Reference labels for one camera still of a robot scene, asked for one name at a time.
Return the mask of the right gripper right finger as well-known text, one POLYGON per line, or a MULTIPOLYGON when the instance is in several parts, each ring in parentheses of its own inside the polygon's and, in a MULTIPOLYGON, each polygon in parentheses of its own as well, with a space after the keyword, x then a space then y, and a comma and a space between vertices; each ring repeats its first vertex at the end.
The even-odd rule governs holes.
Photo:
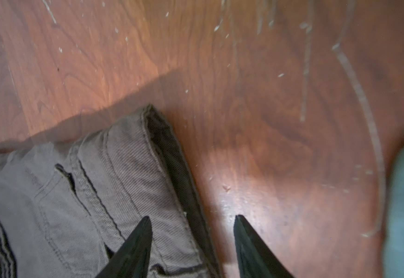
POLYGON ((235 216, 233 230, 241 278, 293 278, 243 215, 235 216))

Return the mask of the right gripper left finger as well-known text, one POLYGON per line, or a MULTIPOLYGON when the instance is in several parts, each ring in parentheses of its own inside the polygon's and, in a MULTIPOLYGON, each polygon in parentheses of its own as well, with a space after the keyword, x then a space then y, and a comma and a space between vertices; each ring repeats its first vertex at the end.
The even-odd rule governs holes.
POLYGON ((152 224, 142 218, 96 278, 146 278, 152 246, 152 224))

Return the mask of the brown trousers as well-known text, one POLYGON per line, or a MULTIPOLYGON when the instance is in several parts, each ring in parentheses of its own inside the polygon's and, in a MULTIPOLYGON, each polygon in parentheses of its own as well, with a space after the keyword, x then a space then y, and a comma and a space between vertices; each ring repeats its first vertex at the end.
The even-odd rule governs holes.
POLYGON ((181 146, 152 105, 74 142, 0 153, 0 278, 94 278, 146 216, 148 277, 221 277, 181 146))

